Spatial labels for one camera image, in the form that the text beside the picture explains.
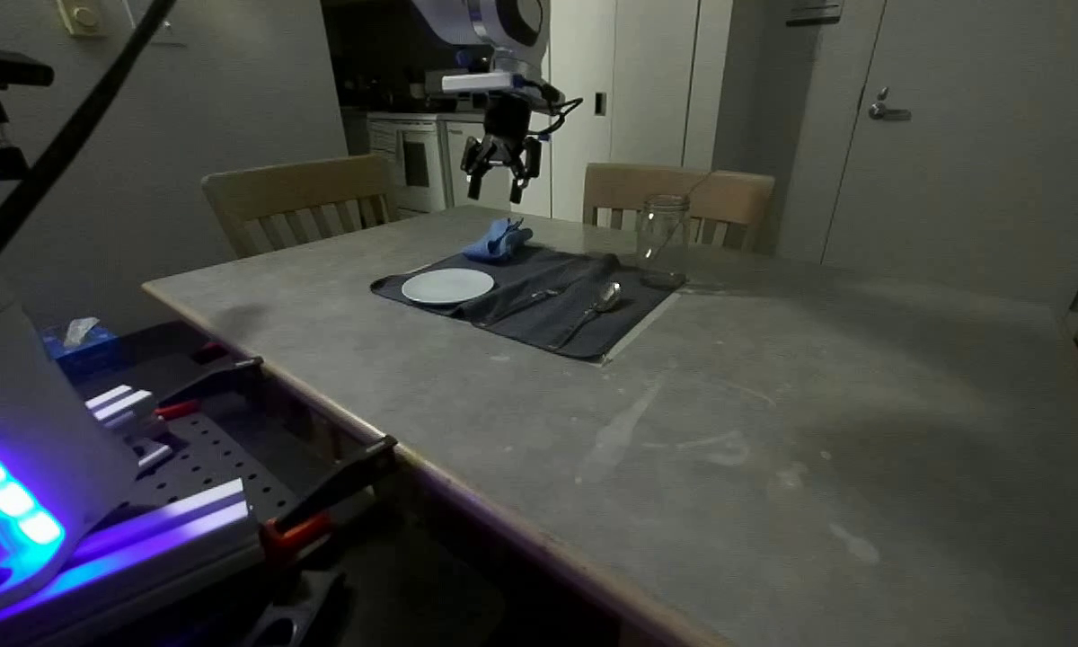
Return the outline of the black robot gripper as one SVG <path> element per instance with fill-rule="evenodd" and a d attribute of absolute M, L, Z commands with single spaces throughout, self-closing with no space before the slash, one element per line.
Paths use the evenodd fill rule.
<path fill-rule="evenodd" d="M 512 95 L 495 95 L 486 109 L 486 136 L 466 136 L 461 168 L 466 175 L 466 197 L 481 197 L 481 175 L 493 164 L 509 168 L 509 202 L 521 205 L 525 187 L 537 175 L 542 145 L 527 135 L 533 103 Z"/>

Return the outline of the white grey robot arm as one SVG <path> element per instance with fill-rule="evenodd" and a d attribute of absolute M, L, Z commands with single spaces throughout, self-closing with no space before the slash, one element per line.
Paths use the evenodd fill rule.
<path fill-rule="evenodd" d="M 486 48 L 476 69 L 446 73 L 442 95 L 481 95 L 481 136 L 463 147 L 466 196 L 481 196 L 493 168 L 509 172 L 509 202 L 537 175 L 545 130 L 533 117 L 555 117 L 563 95 L 537 76 L 548 0 L 414 0 L 427 28 L 448 48 Z"/>

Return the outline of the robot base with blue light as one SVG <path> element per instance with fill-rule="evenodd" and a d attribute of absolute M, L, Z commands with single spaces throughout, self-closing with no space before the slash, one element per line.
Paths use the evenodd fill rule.
<path fill-rule="evenodd" d="M 239 480 L 115 522 L 135 475 L 0 284 L 0 647 L 93 645 L 261 561 Z"/>

